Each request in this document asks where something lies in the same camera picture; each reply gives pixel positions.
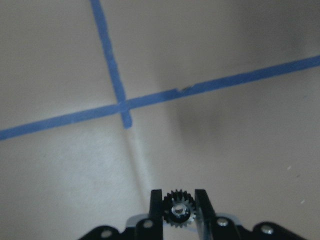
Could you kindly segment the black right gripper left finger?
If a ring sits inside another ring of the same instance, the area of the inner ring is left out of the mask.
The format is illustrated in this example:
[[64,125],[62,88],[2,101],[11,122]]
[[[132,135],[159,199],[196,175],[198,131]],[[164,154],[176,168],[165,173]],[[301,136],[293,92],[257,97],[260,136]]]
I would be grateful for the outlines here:
[[152,220],[151,236],[153,240],[163,240],[163,196],[161,189],[150,192],[149,218]]

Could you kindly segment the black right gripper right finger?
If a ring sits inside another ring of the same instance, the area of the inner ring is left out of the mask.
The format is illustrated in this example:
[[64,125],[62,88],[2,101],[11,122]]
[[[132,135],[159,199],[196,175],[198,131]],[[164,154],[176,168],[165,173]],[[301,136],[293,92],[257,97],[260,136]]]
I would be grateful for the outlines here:
[[213,240],[212,220],[216,217],[215,210],[204,189],[194,190],[196,204],[196,228],[200,240]]

